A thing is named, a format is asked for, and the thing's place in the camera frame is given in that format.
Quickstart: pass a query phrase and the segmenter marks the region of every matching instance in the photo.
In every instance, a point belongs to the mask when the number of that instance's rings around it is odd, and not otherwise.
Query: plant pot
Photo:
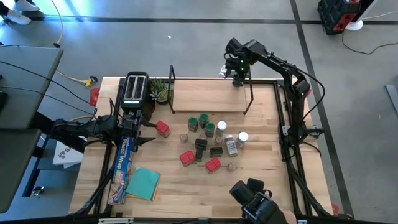
[[[158,103],[160,105],[166,105],[168,102],[169,102],[168,100],[164,100],[164,101],[156,100],[156,103]]]

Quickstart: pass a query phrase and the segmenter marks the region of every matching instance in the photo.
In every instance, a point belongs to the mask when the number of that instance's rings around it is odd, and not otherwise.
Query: green lid
[[[207,114],[201,114],[199,118],[200,118],[201,121],[208,121],[209,120],[209,116]]]
[[[214,131],[214,124],[213,123],[207,123],[206,124],[206,129],[209,131]]]
[[[198,120],[196,118],[194,118],[194,117],[190,117],[188,119],[188,123],[191,124],[191,125],[197,125]]]

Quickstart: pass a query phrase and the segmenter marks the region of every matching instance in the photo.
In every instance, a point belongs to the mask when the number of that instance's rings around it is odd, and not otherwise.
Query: wooden tabletop
[[[109,97],[116,99],[119,77],[104,77],[97,102],[98,115],[109,114]],[[246,101],[250,100],[249,88],[245,87]],[[197,133],[189,134],[188,143],[180,143],[179,136],[188,133],[187,121],[190,116],[199,113],[179,112],[172,114],[168,105],[156,105],[151,122],[162,120],[170,126],[171,134],[163,138],[154,128],[142,127],[141,136],[155,136],[156,140],[139,148],[133,156],[133,167],[140,166],[161,173],[157,194],[153,202],[128,197],[124,205],[115,205],[113,214],[123,212],[124,217],[154,218],[239,218],[241,206],[229,194],[230,188],[239,180],[249,178],[265,182],[265,188],[273,192],[272,199],[282,210],[292,210],[289,181],[285,163],[281,161],[277,125],[279,122],[276,108],[274,87],[256,84],[253,86],[254,101],[247,115],[240,113],[211,112],[210,121],[226,121],[226,134],[234,137],[240,131],[249,134],[244,149],[240,149],[237,157],[230,158],[226,149],[220,158],[221,167],[213,174],[205,170],[205,162],[210,160],[209,151],[203,154],[202,162],[183,167],[179,155],[187,150],[195,151],[192,144]],[[310,116],[306,122],[312,124]],[[213,138],[209,138],[208,149],[214,146]],[[314,139],[307,142],[317,145]],[[326,211],[332,212],[328,187],[323,173],[319,153],[309,146],[301,145],[302,160],[307,178],[308,188]],[[98,185],[105,145],[93,144],[86,147],[76,182],[75,192],[70,205],[70,212],[75,212],[87,201]],[[229,172],[226,168],[233,161],[237,169]],[[102,209],[108,198],[108,188],[103,194]],[[300,208],[304,211],[302,194],[298,193]]]

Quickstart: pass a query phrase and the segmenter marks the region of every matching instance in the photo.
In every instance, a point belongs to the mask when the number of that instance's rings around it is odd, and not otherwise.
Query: teal notebook
[[[126,193],[146,200],[152,200],[159,177],[160,174],[158,172],[136,167],[127,186]]]

